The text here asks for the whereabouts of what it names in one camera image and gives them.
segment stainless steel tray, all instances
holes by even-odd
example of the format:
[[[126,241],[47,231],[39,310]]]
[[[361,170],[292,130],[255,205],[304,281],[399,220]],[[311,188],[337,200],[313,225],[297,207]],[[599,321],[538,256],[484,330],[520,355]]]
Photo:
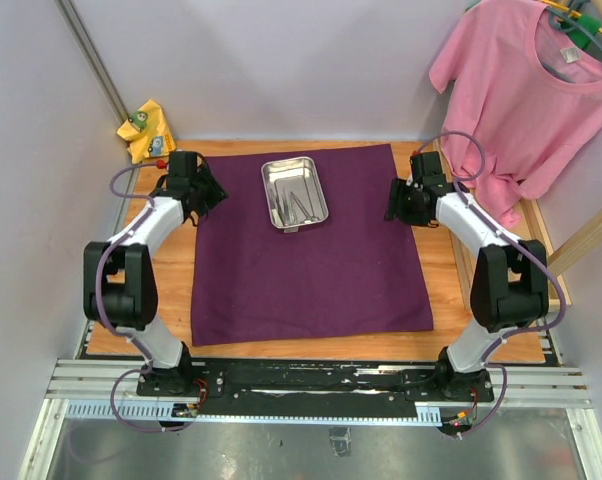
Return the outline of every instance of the stainless steel tray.
[[[310,157],[268,162],[261,167],[272,225],[292,233],[328,218],[321,183]]]

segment wooden table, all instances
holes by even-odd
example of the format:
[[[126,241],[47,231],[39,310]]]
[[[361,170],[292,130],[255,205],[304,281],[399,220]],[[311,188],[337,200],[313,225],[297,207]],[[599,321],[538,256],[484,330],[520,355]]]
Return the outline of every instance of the wooden table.
[[[373,145],[376,142],[181,141],[178,144],[184,150],[196,150],[212,157],[345,148]],[[391,145],[397,172],[399,176],[405,178],[409,174],[409,156],[418,144],[396,142]],[[142,169],[135,185],[135,192],[150,192],[161,173],[155,169]],[[132,220],[142,207],[142,201],[132,201],[126,223]],[[450,232],[444,227],[415,228],[414,236],[434,315],[434,330],[431,332],[383,333],[192,347],[190,297],[194,276],[196,228],[193,228],[190,222],[178,228],[165,241],[153,259],[159,291],[159,315],[170,331],[190,346],[193,356],[433,361],[442,347],[449,345],[459,336],[470,314],[463,305]],[[113,337],[101,325],[95,325],[88,353],[135,352],[133,346],[120,338]],[[525,334],[512,338],[495,355],[495,360],[543,362],[544,357],[538,336]]]

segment wooden stick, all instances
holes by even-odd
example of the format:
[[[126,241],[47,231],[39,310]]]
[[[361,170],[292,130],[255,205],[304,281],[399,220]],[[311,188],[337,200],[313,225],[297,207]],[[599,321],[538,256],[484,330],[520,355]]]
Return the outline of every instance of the wooden stick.
[[[602,209],[550,255],[548,268],[560,275],[601,242]]]

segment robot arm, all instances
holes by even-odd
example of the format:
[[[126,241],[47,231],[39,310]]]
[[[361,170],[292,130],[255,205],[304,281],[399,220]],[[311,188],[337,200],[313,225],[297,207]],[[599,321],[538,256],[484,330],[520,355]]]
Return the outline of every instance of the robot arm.
[[[476,377],[484,370],[488,360],[485,354],[495,341],[510,330],[529,326],[548,312],[545,275],[504,237],[543,264],[545,247],[504,230],[467,191],[462,193],[464,201],[446,180],[437,152],[413,155],[410,163],[412,177],[392,182],[385,218],[398,218],[413,226],[445,225],[477,259],[470,294],[473,317],[461,336],[443,349],[437,362],[444,371],[444,383]],[[510,280],[510,271],[520,274],[520,278]]]
[[[97,265],[110,245],[125,238],[106,261],[99,279],[101,299],[116,332],[145,347],[151,354],[145,360],[151,362],[153,372],[170,379],[169,391],[179,390],[175,383],[191,383],[191,360],[186,345],[169,332],[157,315],[158,295],[151,259],[165,239],[192,218],[192,213],[205,215],[227,198],[205,161],[199,164],[199,158],[202,157],[195,152],[172,152],[168,173],[151,194],[153,203],[148,202],[121,232],[105,242],[90,242],[84,251],[83,309],[89,319],[99,320]],[[110,278],[117,273],[123,273],[125,278]]]

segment yellow towel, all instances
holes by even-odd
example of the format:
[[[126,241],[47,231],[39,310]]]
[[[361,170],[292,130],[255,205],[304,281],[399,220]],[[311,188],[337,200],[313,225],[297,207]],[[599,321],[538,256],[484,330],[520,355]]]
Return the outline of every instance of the yellow towel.
[[[130,142],[128,152],[132,163],[164,157],[176,148],[163,109],[152,99],[133,112],[117,134]]]

